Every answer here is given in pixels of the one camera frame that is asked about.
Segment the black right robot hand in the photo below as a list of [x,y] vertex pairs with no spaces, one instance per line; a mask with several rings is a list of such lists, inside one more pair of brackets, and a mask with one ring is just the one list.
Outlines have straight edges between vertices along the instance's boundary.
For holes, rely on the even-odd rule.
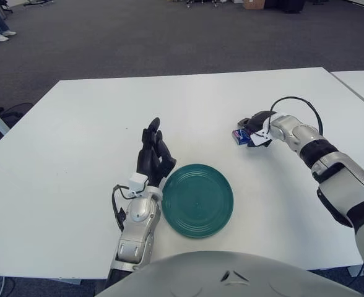
[[275,114],[275,111],[260,111],[253,115],[252,118],[244,118],[238,122],[237,126],[239,129],[242,129],[246,132],[248,136],[248,147],[258,147],[258,146],[265,146],[268,147],[272,142],[271,139],[263,142],[260,145],[255,145],[254,142],[251,140],[251,135],[254,133],[258,133],[260,130],[263,129],[263,124],[265,120],[267,120],[270,116]]

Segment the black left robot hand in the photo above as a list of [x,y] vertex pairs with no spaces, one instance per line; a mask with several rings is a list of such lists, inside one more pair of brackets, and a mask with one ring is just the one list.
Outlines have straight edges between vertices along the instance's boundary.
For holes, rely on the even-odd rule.
[[137,173],[148,177],[148,185],[159,187],[163,178],[166,178],[176,165],[163,140],[160,127],[160,118],[154,118],[148,128],[142,131],[142,149],[138,154]]

